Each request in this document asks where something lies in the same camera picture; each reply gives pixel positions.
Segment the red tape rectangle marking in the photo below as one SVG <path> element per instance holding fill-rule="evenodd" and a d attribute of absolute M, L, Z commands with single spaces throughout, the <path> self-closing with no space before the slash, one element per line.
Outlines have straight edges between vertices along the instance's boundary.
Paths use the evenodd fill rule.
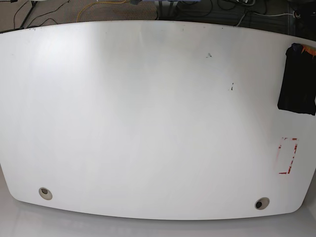
<path fill-rule="evenodd" d="M 282 138 L 276 158 L 276 171 L 278 174 L 290 173 L 296 155 L 298 141 L 298 138 Z"/>

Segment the right table grommet hole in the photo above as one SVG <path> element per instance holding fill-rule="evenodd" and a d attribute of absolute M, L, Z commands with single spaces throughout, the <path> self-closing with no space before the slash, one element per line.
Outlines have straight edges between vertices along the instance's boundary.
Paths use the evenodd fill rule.
<path fill-rule="evenodd" d="M 262 197 L 255 202 L 255 208 L 257 210 L 263 210 L 267 208 L 269 204 L 270 204 L 270 199 L 267 197 Z"/>

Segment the left table grommet hole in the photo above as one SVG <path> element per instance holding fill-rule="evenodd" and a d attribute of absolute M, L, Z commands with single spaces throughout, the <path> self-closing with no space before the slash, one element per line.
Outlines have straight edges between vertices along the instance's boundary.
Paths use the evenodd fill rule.
<path fill-rule="evenodd" d="M 46 188 L 39 188 L 39 195 L 45 200 L 51 200 L 52 199 L 51 191 L 46 189 Z"/>

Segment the black t-shirt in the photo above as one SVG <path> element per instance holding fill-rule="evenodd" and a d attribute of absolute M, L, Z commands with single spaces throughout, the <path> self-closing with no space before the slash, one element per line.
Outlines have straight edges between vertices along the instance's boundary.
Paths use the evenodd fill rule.
<path fill-rule="evenodd" d="M 280 110 L 316 114 L 316 49 L 293 43 L 286 51 L 280 95 Z"/>

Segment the table grommet hole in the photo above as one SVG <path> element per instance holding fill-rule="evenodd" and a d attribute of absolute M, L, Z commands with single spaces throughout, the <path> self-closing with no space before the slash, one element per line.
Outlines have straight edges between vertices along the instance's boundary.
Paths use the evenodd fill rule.
<path fill-rule="evenodd" d="M 45 200 L 51 200 L 52 199 L 51 191 L 46 189 L 46 188 L 39 188 L 39 195 Z"/>
<path fill-rule="evenodd" d="M 255 202 L 255 208 L 257 210 L 263 210 L 267 208 L 269 204 L 270 204 L 270 199 L 267 197 L 262 197 Z"/>

